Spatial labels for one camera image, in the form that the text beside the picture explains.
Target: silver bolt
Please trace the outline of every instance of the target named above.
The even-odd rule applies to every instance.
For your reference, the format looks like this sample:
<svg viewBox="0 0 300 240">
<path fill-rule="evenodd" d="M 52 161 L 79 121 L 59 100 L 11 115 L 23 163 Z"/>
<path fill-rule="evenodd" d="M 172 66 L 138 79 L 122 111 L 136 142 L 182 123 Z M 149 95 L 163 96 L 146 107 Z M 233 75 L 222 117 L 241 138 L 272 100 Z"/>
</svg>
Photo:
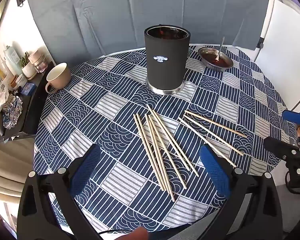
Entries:
<svg viewBox="0 0 300 240">
<path fill-rule="evenodd" d="M 58 169 L 59 174 L 64 174 L 66 172 L 66 168 L 62 167 Z"/>
<path fill-rule="evenodd" d="M 35 175 L 35 171 L 31 171 L 31 172 L 29 172 L 29 174 L 28 174 L 28 175 L 29 175 L 29 177 L 30 177 L 30 178 L 32 178 L 32 177 Z"/>
<path fill-rule="evenodd" d="M 234 172 L 239 175 L 243 173 L 243 171 L 240 168 L 235 168 Z"/>
<path fill-rule="evenodd" d="M 266 173 L 265 173 L 265 177 L 266 177 L 267 179 L 271 179 L 272 176 L 271 176 L 271 174 L 270 174 L 269 172 L 266 172 Z"/>
</svg>

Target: round table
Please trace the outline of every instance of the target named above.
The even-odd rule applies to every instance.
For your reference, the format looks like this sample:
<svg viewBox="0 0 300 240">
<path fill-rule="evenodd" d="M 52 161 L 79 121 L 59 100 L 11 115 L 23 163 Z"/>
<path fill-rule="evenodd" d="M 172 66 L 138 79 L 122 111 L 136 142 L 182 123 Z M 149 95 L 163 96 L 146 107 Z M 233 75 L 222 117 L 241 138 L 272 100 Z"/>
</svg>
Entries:
<svg viewBox="0 0 300 240">
<path fill-rule="evenodd" d="M 71 82 L 48 96 L 35 139 L 34 169 L 39 174 L 53 173 L 68 167 L 92 143 L 98 144 L 101 160 L 84 191 L 76 196 L 98 232 L 138 226 L 148 231 L 164 230 L 196 221 L 221 207 L 225 198 L 217 193 L 200 161 L 203 141 L 177 121 L 184 110 L 247 135 L 244 138 L 195 118 L 245 153 L 240 156 L 190 123 L 249 174 L 270 172 L 280 161 L 263 149 L 265 137 L 295 142 L 294 125 L 282 119 L 286 106 L 260 68 L 242 51 L 227 47 L 223 51 L 232 58 L 234 67 L 216 72 L 200 62 L 200 47 L 189 47 L 185 86 L 176 95 L 157 95 L 146 87 L 146 51 L 141 49 L 73 67 Z M 175 202 L 160 190 L 134 123 L 132 114 L 139 113 L 151 142 L 144 118 L 149 114 L 146 104 L 160 114 L 199 173 L 197 177 L 187 171 L 164 138 L 187 185 L 183 189 L 163 154 Z M 53 194 L 50 199 L 58 221 L 67 226 Z"/>
</svg>

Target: blue textured pad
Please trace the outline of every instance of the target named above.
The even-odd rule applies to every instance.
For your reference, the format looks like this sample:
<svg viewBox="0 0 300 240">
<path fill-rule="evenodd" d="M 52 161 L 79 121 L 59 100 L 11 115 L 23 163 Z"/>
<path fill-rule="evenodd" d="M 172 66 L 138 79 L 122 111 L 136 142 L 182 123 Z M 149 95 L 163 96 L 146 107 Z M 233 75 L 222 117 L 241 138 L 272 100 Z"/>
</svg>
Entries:
<svg viewBox="0 0 300 240">
<path fill-rule="evenodd" d="M 83 188 L 87 184 L 90 175 L 100 161 L 100 155 L 100 147 L 96 144 L 93 144 L 84 154 L 84 161 L 71 178 L 70 194 L 72 197 L 79 195 L 83 191 Z"/>
<path fill-rule="evenodd" d="M 201 162 L 205 166 L 206 171 L 218 193 L 224 195 L 226 198 L 229 198 L 231 194 L 229 178 L 219 166 L 218 160 L 215 159 L 216 155 L 213 155 L 211 151 L 212 149 L 206 145 L 200 148 Z"/>
<path fill-rule="evenodd" d="M 300 125 L 300 113 L 284 110 L 282 112 L 282 118 L 289 122 L 293 122 Z"/>
</svg>

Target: white plant pot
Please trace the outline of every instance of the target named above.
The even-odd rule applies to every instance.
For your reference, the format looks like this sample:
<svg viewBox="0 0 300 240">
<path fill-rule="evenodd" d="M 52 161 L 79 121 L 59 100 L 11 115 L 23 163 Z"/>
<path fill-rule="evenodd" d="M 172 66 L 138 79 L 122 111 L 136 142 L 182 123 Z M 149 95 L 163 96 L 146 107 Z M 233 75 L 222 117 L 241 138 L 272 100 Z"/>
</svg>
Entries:
<svg viewBox="0 0 300 240">
<path fill-rule="evenodd" d="M 29 62 L 27 65 L 25 65 L 22 68 L 22 72 L 24 73 L 24 75 L 27 78 L 31 78 L 35 76 L 35 73 L 37 73 L 37 71 L 35 70 L 35 68 L 33 67 L 33 65 L 31 64 L 31 62 Z"/>
</svg>

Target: spoon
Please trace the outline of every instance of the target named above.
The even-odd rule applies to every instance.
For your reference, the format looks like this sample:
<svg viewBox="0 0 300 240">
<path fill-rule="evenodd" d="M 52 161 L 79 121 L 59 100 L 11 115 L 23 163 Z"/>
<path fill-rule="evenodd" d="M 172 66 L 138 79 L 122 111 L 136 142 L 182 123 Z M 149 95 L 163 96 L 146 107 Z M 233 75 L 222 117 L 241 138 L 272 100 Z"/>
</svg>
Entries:
<svg viewBox="0 0 300 240">
<path fill-rule="evenodd" d="M 222 48 L 222 46 L 223 46 L 223 42 L 224 42 L 224 41 L 225 41 L 225 37 L 223 36 L 222 42 L 221 42 L 221 45 L 220 45 L 220 49 L 219 49 L 219 52 L 218 52 L 218 55 L 217 55 L 217 57 L 216 57 L 216 61 L 219 61 L 220 51 L 221 51 L 221 48 Z"/>
</svg>

